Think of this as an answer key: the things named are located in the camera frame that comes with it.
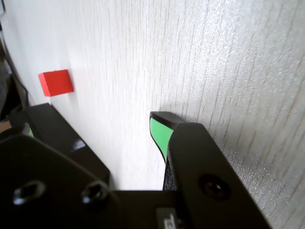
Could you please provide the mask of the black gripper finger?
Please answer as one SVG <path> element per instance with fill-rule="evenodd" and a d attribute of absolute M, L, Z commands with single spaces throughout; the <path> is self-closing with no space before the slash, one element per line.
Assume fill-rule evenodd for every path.
<path fill-rule="evenodd" d="M 3 229 L 150 229 L 151 217 L 123 208 L 104 182 L 63 154 L 10 128 L 0 135 Z"/>

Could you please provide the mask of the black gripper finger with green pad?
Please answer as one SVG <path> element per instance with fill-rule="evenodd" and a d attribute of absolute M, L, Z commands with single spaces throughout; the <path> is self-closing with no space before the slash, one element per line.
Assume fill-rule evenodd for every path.
<path fill-rule="evenodd" d="M 267 229 L 269 224 L 207 129 L 171 112 L 150 113 L 151 137 L 171 170 L 191 229 Z"/>

